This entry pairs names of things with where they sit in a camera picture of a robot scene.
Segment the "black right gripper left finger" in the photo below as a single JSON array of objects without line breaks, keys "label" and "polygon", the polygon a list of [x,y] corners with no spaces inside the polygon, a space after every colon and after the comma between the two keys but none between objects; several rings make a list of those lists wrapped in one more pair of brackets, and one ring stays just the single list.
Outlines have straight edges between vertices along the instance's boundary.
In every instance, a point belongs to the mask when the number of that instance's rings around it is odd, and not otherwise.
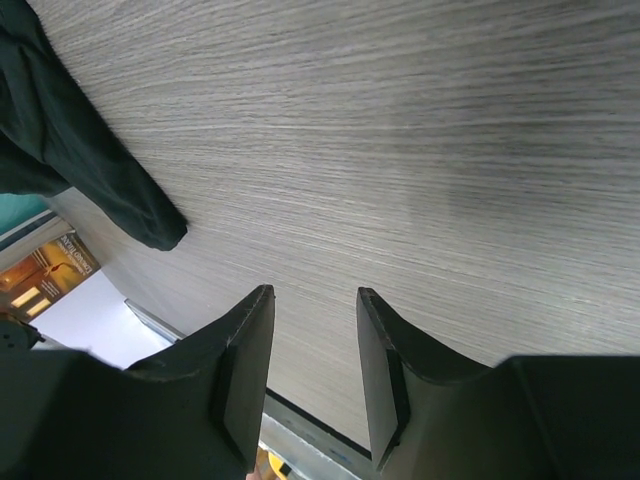
[{"label": "black right gripper left finger", "polygon": [[68,348],[1,351],[5,479],[242,479],[254,470],[270,285],[126,369]]}]

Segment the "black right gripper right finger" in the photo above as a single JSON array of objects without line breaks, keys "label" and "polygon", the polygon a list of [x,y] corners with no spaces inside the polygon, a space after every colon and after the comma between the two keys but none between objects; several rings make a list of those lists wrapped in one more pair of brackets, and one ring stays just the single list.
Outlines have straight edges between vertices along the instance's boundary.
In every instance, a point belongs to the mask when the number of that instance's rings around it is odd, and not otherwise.
[{"label": "black right gripper right finger", "polygon": [[478,363],[357,293],[374,468],[385,479],[635,479],[639,360]]}]

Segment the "orange brown cover book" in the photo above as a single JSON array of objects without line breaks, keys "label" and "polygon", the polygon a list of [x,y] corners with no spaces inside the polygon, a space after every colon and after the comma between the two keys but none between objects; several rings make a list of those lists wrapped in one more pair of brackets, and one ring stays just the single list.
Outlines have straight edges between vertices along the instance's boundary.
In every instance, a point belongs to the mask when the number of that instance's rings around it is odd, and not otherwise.
[{"label": "orange brown cover book", "polygon": [[79,235],[66,232],[1,268],[1,313],[29,323],[100,268]]}]

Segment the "black t shirt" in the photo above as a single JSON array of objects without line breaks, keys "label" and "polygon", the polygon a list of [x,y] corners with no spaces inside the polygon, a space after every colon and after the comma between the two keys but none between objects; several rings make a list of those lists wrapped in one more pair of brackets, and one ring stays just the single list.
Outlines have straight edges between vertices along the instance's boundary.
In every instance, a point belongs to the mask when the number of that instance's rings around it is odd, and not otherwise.
[{"label": "black t shirt", "polygon": [[186,218],[109,128],[25,1],[1,4],[1,191],[75,188],[121,230],[170,251]]}]

